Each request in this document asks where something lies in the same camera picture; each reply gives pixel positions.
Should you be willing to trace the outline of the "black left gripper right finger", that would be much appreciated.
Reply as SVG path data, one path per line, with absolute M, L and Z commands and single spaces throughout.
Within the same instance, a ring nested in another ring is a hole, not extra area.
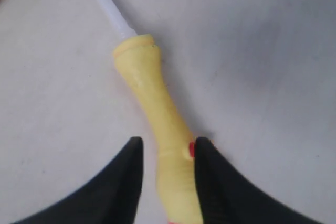
M 194 149 L 204 223 L 315 223 L 253 185 L 209 139 L 197 138 Z

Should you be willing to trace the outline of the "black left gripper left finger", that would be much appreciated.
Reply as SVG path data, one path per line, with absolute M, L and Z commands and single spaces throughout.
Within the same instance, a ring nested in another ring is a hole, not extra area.
M 144 150 L 132 137 L 92 180 L 21 223 L 134 223 L 143 183 Z

